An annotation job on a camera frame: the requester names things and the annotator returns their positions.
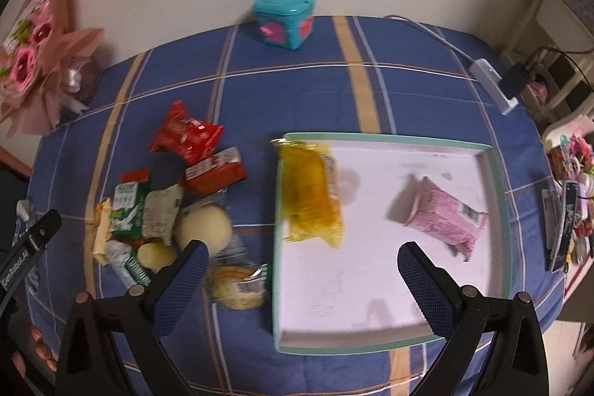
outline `pink rose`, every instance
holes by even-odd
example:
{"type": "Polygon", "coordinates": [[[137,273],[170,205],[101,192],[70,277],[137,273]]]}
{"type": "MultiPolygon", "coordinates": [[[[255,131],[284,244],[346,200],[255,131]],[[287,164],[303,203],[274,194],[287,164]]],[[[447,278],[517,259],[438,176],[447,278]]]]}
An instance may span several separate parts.
{"type": "Polygon", "coordinates": [[[16,58],[10,71],[10,80],[19,91],[23,91],[32,81],[37,52],[34,48],[21,46],[15,51],[16,58]]]}
{"type": "Polygon", "coordinates": [[[29,42],[33,45],[39,45],[52,32],[52,15],[49,9],[49,1],[37,5],[28,18],[33,23],[33,33],[29,38],[29,42]]]}

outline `teal box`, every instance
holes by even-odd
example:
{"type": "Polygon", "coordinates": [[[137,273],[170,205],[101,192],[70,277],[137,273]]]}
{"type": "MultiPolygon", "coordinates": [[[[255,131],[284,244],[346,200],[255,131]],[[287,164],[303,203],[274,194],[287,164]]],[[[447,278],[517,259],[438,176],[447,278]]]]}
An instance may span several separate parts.
{"type": "Polygon", "coordinates": [[[316,0],[256,0],[254,13],[267,44],[295,50],[314,27],[316,0]]]}

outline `yellow snack package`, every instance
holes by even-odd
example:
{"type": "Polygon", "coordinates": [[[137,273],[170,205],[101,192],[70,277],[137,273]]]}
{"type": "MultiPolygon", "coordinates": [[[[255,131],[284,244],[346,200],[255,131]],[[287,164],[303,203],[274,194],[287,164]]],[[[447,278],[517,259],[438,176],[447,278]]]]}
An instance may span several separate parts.
{"type": "Polygon", "coordinates": [[[272,140],[282,161],[284,216],[289,221],[287,240],[321,237],[334,248],[340,247],[344,227],[336,162],[326,145],[272,140]]]}

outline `pink flower bouquet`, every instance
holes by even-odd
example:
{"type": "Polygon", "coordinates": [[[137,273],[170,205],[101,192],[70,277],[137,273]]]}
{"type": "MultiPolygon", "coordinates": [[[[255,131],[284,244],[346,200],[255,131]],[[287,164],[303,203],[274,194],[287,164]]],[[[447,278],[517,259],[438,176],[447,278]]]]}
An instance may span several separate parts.
{"type": "Polygon", "coordinates": [[[59,122],[72,59],[90,57],[103,29],[70,30],[66,0],[25,0],[0,50],[0,122],[47,135],[59,122]]]}

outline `cookie package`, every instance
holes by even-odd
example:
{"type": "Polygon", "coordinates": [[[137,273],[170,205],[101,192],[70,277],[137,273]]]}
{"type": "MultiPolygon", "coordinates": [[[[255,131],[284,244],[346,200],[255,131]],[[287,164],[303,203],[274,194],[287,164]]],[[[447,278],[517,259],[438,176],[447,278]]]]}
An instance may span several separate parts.
{"type": "Polygon", "coordinates": [[[424,177],[405,226],[455,247],[468,261],[485,229],[487,213],[477,212],[424,177]]]}
{"type": "Polygon", "coordinates": [[[338,249],[345,231],[335,159],[326,145],[272,140],[282,161],[281,197],[289,242],[315,237],[338,249]]]}

